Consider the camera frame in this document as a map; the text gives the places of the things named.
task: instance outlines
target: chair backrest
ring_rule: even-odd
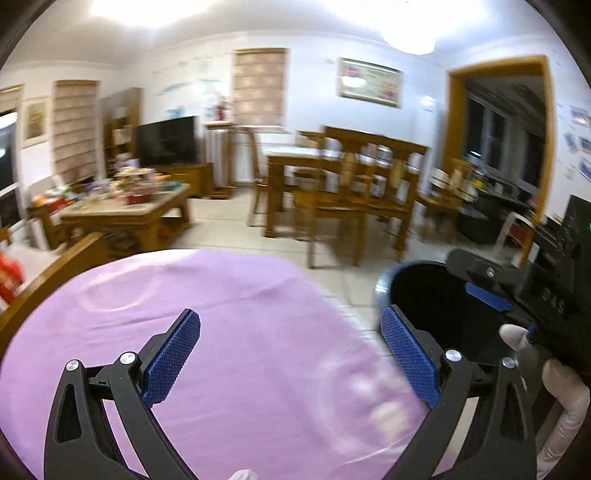
[[[256,144],[256,133],[252,127],[241,127],[241,130],[248,135],[248,145],[251,149],[251,168],[254,180],[262,179],[261,167],[259,164],[258,145]]]
[[[302,147],[313,147],[322,150],[324,148],[324,133],[322,132],[307,132],[304,130],[298,130],[295,132],[295,144]]]
[[[418,185],[418,178],[421,171],[409,171],[407,167],[410,165],[411,155],[418,154],[423,156],[423,161],[421,161],[420,165],[420,169],[422,169],[429,148],[425,145],[405,142],[404,140],[389,137],[381,137],[380,145],[387,147],[392,152],[391,158],[388,160],[391,164],[391,169],[386,182],[385,194],[387,196],[396,196],[400,182],[403,180],[412,180],[411,183],[414,184],[415,174],[417,176]]]
[[[375,151],[375,146],[379,144],[379,135],[344,128],[325,127],[324,137],[325,139],[332,138],[340,143],[341,155],[340,158],[335,159],[341,163],[338,185],[339,201],[348,202],[352,195],[353,182],[361,182],[364,185],[362,199],[364,203],[369,202],[375,159],[373,156],[364,155],[364,153]],[[322,156],[323,149],[319,148],[319,152]],[[331,170],[335,160],[322,156],[320,169]]]
[[[463,184],[469,180],[470,173],[474,169],[474,165],[467,160],[459,158],[452,158],[449,162],[451,172],[449,173],[449,184],[447,189],[452,193],[456,193],[463,187]]]

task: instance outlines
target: purple fabric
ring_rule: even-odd
[[[240,469],[261,480],[380,480],[426,415],[394,361],[360,339],[288,261],[143,254],[67,283],[8,349],[0,427],[37,478],[65,364],[110,364],[139,351],[185,308],[199,313],[201,338],[152,411],[200,480]],[[107,407],[128,465],[144,473],[112,402]]]

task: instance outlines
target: wooden door frame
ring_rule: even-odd
[[[531,55],[513,57],[476,63],[447,72],[447,129],[445,146],[443,149],[442,169],[450,168],[451,158],[461,158],[466,126],[467,89],[468,80],[489,77],[507,77],[513,75],[539,76],[544,81],[544,101],[546,107],[546,139],[544,146],[544,161],[542,163],[540,192],[534,222],[538,223],[544,214],[546,201],[550,191],[552,170],[554,167],[554,146],[556,142],[556,115],[554,87],[550,71],[550,61],[546,55]],[[533,234],[524,245],[522,262],[527,259],[531,249]]]

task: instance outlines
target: finger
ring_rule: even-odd
[[[530,345],[527,339],[527,330],[517,325],[511,325],[509,323],[501,325],[499,335],[515,352]]]
[[[556,427],[538,454],[538,480],[558,463],[581,428],[589,408],[589,388],[572,368],[553,359],[545,363],[542,379],[546,390],[563,406]]]

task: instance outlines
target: blue gripper pad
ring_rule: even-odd
[[[142,400],[148,408],[166,399],[199,340],[201,321],[197,313],[185,310],[175,323],[173,331],[165,334],[168,338],[144,370]]]
[[[466,283],[466,293],[486,303],[489,307],[494,308],[497,312],[505,313],[513,310],[513,305],[509,300],[498,297],[494,293],[491,293],[484,288],[477,287],[473,283]]]
[[[382,313],[381,325],[382,336],[415,395],[433,408],[441,396],[437,368],[392,307]]]

